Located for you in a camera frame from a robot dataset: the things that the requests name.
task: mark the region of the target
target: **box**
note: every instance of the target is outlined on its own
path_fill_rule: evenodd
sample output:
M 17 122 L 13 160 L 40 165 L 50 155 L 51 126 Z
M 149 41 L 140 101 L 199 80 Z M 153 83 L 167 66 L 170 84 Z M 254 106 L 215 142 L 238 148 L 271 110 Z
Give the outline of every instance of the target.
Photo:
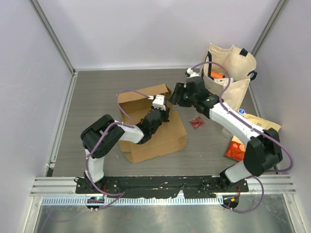
M 162 94 L 169 98 L 171 95 L 171 90 L 165 84 L 147 87 L 139 91 L 149 96 Z M 119 104 L 135 123 L 139 123 L 151 109 L 152 100 L 136 92 L 126 92 L 119 95 Z M 180 115 L 177 111 L 173 111 L 171 103 L 168 102 L 167 106 L 171 109 L 170 122 L 163 122 L 148 142 L 134 144 L 119 141 L 121 151 L 127 152 L 125 156 L 130 162 L 138 163 L 182 150 L 186 146 L 187 133 Z M 122 112 L 121 115 L 124 123 L 131 124 L 131 121 Z

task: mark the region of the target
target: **yellow package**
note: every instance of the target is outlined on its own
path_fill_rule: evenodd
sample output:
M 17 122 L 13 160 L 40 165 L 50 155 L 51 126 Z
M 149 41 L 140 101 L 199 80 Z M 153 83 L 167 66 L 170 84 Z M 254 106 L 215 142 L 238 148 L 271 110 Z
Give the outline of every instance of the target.
M 273 123 L 271 121 L 262 119 L 258 116 L 254 116 L 254 115 L 245 113 L 244 117 L 245 117 L 245 119 L 249 120 L 250 122 L 252 122 L 258 126 L 261 126 L 265 130 L 268 130 L 269 128 L 273 128 L 276 131 L 279 131 L 279 129 L 281 128 L 280 125 Z M 225 155 L 227 157 L 241 161 L 244 159 L 245 150 L 246 150 L 245 145 L 243 145 L 243 143 L 236 136 L 233 136 L 233 138 L 230 142 L 229 148 L 228 148 L 227 152 L 225 153 Z

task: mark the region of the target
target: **bottle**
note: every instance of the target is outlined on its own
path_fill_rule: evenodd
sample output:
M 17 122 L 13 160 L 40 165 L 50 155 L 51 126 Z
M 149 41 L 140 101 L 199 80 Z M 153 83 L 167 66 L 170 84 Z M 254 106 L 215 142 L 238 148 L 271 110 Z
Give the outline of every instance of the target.
M 245 110 L 242 109 L 242 108 L 240 108 L 239 111 L 238 111 L 238 113 L 239 113 L 242 117 L 244 117 L 244 115 L 245 115 Z M 223 127 L 222 135 L 223 135 L 224 137 L 226 137 L 226 138 L 231 138 L 231 137 L 233 137 L 232 132 L 230 132 L 229 130 L 227 130 L 225 127 Z

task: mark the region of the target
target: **wood grain surface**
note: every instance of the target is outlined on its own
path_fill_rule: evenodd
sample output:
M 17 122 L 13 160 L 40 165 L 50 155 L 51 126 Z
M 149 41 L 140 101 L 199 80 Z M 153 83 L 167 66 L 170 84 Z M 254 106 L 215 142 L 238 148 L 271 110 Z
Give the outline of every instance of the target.
M 82 176 L 85 152 L 81 132 L 104 114 L 116 120 L 121 115 L 116 94 L 123 89 L 141 89 L 165 83 L 173 91 L 176 82 L 185 81 L 184 69 L 81 71 L 73 92 L 53 176 Z M 256 114 L 247 92 L 241 108 Z M 236 161 L 225 157 L 230 139 L 221 134 L 222 126 L 196 112 L 194 108 L 174 106 L 187 131 L 184 150 L 133 164 L 119 145 L 105 157 L 104 172 L 109 176 L 217 175 Z M 205 126 L 195 130 L 189 120 L 201 116 Z

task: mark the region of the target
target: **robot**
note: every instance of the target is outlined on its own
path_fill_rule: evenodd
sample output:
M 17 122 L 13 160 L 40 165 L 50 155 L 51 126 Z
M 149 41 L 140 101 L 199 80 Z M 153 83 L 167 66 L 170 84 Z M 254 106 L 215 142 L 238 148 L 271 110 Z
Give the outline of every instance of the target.
M 181 183 L 177 182 L 178 179 L 180 179 L 179 177 L 166 177 L 166 180 L 170 179 L 170 181 L 172 181 L 169 182 L 172 183 L 172 186 L 169 186 L 169 188 L 173 191 L 169 194 L 166 193 L 167 195 L 161 194 L 157 196 L 151 193 L 151 188 L 148 189 L 148 192 L 146 189 L 134 190 L 134 183 L 137 182 L 138 179 L 142 182 L 140 186 L 146 185 L 152 187 L 152 185 L 158 185 L 156 183 L 150 184 L 150 182 L 144 183 L 144 177 L 128 177 L 127 181 L 133 180 L 133 186 L 123 186 L 121 184 L 122 178 L 119 180 L 114 178 L 114 180 L 112 180 L 112 178 L 104 176 L 104 157 L 119 140 L 143 144 L 151 139 L 152 135 L 156 133 L 163 122 L 169 122 L 170 109 L 166 105 L 167 101 L 181 107 L 194 107 L 197 112 L 226 127 L 246 146 L 243 161 L 228 167 L 220 173 L 219 177 L 191 176 L 189 177 L 191 182 L 187 181 L 188 183 L 184 183 L 182 185 L 183 188 L 188 185 L 189 190 L 191 190 L 191 188 L 198 190 L 198 185 L 202 184 L 206 188 L 206 193 L 217 191 L 232 192 L 236 190 L 238 184 L 246 182 L 245 178 L 250 176 L 258 177 L 282 161 L 283 156 L 280 146 L 257 133 L 257 131 L 260 131 L 264 135 L 270 136 L 279 142 L 279 136 L 276 130 L 272 128 L 265 130 L 234 112 L 225 102 L 220 103 L 219 96 L 209 93 L 205 88 L 204 80 L 190 68 L 187 70 L 186 75 L 188 77 L 186 82 L 176 84 L 174 92 L 169 100 L 163 95 L 150 96 L 149 99 L 152 100 L 150 111 L 134 127 L 128 128 L 123 123 L 114 120 L 112 116 L 104 115 L 82 132 L 81 140 L 86 149 L 86 154 L 89 154 L 100 140 L 102 136 L 101 131 L 106 130 L 111 123 L 117 123 L 117 125 L 113 125 L 108 130 L 104 140 L 100 142 L 97 149 L 88 159 L 89 166 L 88 170 L 84 173 L 84 178 L 75 180 L 77 182 L 76 193 L 98 193 L 94 189 L 92 182 L 90 182 L 89 174 L 91 174 L 92 181 L 97 187 L 100 189 L 104 188 L 104 190 L 108 190 L 112 193 L 116 190 L 123 191 L 125 193 L 124 197 L 174 197 L 172 193 L 175 192 L 176 188 L 180 188 L 178 185 Z M 251 125 L 251 129 L 246 127 L 241 121 Z M 109 187 L 109 180 L 118 183 L 117 189 Z M 243 188 L 244 190 L 240 190 L 241 192 L 248 191 L 247 187 Z

